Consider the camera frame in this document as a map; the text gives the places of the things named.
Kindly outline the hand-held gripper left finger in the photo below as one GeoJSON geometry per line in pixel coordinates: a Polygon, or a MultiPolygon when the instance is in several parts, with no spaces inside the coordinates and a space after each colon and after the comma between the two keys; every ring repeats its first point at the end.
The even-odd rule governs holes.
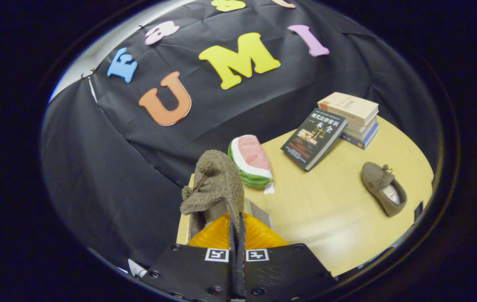
{"type": "Polygon", "coordinates": [[[230,302],[231,260],[227,249],[172,243],[148,268],[142,282],[179,302],[230,302]]]}

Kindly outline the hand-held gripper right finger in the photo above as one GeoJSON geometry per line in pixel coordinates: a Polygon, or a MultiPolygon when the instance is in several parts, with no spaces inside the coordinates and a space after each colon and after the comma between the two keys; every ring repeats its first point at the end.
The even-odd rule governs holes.
{"type": "Polygon", "coordinates": [[[304,243],[269,247],[274,233],[253,216],[242,215],[245,242],[260,244],[245,247],[243,256],[246,302],[307,302],[335,285],[320,260],[304,243]]]}

